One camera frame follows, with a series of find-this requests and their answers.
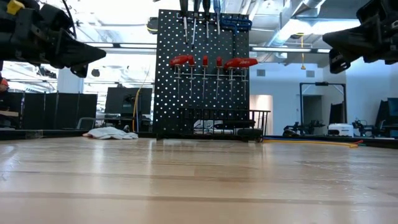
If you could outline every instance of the red handle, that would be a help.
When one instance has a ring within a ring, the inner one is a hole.
[[[193,58],[192,55],[188,55],[188,63],[189,66],[195,66],[195,59]]]
[[[248,68],[253,65],[257,65],[259,62],[255,58],[242,58],[239,62],[238,68]]]
[[[188,55],[180,55],[170,61],[170,66],[182,65],[188,61]]]
[[[208,57],[207,57],[207,55],[205,55],[204,57],[203,57],[203,66],[207,66],[208,65]]]
[[[223,66],[223,59],[221,57],[217,57],[217,67]]]
[[[241,58],[232,58],[231,60],[227,61],[224,65],[224,69],[227,68],[237,68],[239,63],[242,61]]]

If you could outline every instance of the doorway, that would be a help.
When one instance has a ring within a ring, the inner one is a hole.
[[[303,96],[303,121],[310,124],[313,120],[322,122],[322,96]],[[314,134],[322,135],[323,128],[315,128]]]

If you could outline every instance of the black pegboard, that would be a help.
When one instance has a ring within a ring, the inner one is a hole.
[[[156,74],[155,74],[155,99],[154,99],[154,131],[180,132],[178,109],[183,107],[211,108],[211,109],[249,109],[249,82],[246,82],[246,97],[244,94],[244,82],[241,82],[241,70],[235,70],[233,75],[232,98],[231,85],[228,81],[229,71],[220,70],[218,82],[218,96],[216,97],[216,76],[206,76],[205,99],[202,97],[203,77],[194,76],[192,83],[192,97],[190,97],[190,80],[188,75],[182,75],[179,83],[180,98],[178,98],[178,80],[175,79],[175,70],[170,67],[170,60],[178,55],[193,55],[195,58],[194,73],[203,74],[202,59],[208,56],[208,68],[206,74],[217,74],[216,58],[222,57],[223,65],[235,57],[249,57],[249,32],[238,31],[236,35],[232,30],[221,28],[221,34],[217,33],[215,22],[209,24],[209,39],[206,38],[206,24],[199,20],[195,34],[195,48],[192,49],[193,21],[188,20],[188,44],[185,43],[185,31],[182,19],[179,19],[179,11],[160,10],[159,26],[157,34]],[[222,17],[238,18],[236,14],[222,14]],[[190,73],[186,63],[181,68],[182,73]]]

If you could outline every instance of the desk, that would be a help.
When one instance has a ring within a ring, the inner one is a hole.
[[[4,116],[12,116],[12,117],[18,117],[19,113],[18,112],[13,112],[13,111],[0,111],[1,115]]]

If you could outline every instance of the white cloth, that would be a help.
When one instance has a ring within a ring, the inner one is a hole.
[[[114,127],[95,128],[83,135],[95,139],[138,139],[136,133],[125,133]]]

